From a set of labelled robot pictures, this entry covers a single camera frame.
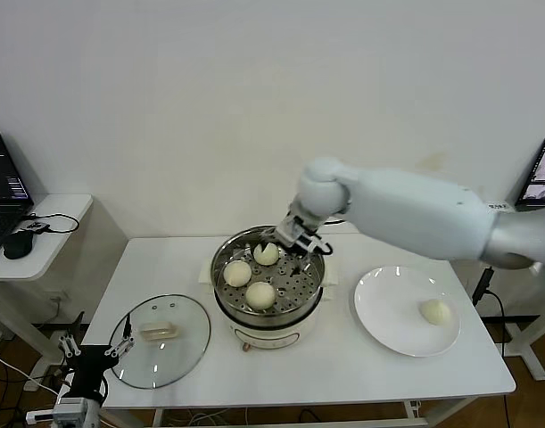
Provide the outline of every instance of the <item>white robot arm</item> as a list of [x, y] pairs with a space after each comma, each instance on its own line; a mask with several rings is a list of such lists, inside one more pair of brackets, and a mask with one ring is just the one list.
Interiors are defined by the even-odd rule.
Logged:
[[316, 231], [330, 216], [430, 259], [481, 259], [499, 268], [545, 264], [545, 209], [494, 212], [464, 186], [400, 170], [314, 160], [274, 235], [288, 248], [329, 253]]

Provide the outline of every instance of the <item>steamed bun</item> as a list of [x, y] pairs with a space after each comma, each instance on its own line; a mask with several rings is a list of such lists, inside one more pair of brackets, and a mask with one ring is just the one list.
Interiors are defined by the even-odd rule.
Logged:
[[252, 271], [248, 263], [235, 260], [227, 264], [223, 275], [225, 282], [231, 287], [242, 287], [251, 280]]
[[431, 299], [421, 303], [421, 315], [431, 324], [445, 325], [450, 321], [449, 306], [440, 299]]
[[276, 290], [269, 283], [254, 283], [246, 290], [246, 303], [252, 309], [268, 309], [275, 301]]
[[262, 250], [262, 245], [258, 244], [252, 253], [254, 259], [259, 265], [271, 266], [278, 261], [280, 253], [275, 243], [268, 243], [266, 248]]

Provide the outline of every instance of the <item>computer mouse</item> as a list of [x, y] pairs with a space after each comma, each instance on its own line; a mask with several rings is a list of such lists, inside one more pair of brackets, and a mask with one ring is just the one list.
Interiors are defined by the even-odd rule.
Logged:
[[29, 230], [21, 230], [6, 236], [3, 242], [4, 256], [7, 259], [20, 259], [29, 254], [32, 251], [33, 236]]

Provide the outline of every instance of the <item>laptop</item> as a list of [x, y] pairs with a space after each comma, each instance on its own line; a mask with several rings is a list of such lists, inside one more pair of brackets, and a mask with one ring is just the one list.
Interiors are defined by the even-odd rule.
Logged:
[[0, 246], [28, 214], [33, 202], [0, 134]]

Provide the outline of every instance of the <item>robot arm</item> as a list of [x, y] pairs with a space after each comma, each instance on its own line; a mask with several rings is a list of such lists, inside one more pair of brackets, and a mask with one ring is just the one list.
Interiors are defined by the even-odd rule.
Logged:
[[481, 259], [500, 268], [545, 264], [545, 210], [493, 212], [464, 186], [404, 171], [314, 160], [275, 237], [288, 248], [329, 253], [316, 231], [330, 216], [430, 259]]
[[[83, 312], [74, 322], [78, 329]], [[53, 409], [35, 410], [26, 414], [29, 425], [52, 422], [51, 428], [97, 428], [100, 426], [100, 407], [105, 397], [100, 393], [103, 373], [116, 366], [133, 347], [129, 315], [124, 324], [123, 337], [116, 346], [78, 346], [73, 334], [60, 338], [60, 347], [68, 367], [74, 371], [70, 390], [62, 395]]]

